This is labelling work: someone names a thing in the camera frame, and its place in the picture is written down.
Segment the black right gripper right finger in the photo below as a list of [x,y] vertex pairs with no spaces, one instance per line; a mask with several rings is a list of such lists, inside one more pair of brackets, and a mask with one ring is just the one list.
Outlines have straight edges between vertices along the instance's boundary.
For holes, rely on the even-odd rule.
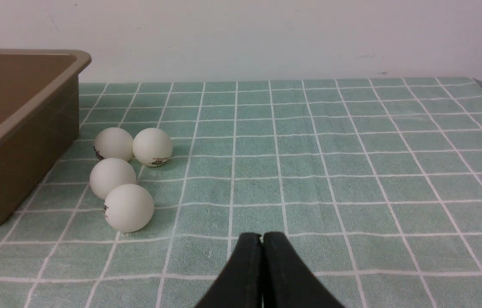
[[284,233],[264,234],[263,250],[265,308],[344,307],[309,270]]

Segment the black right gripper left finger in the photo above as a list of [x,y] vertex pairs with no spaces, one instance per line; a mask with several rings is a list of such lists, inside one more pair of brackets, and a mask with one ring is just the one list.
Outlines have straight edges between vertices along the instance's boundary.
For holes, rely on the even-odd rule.
[[197,308],[261,308],[263,247],[260,234],[242,233],[233,253]]

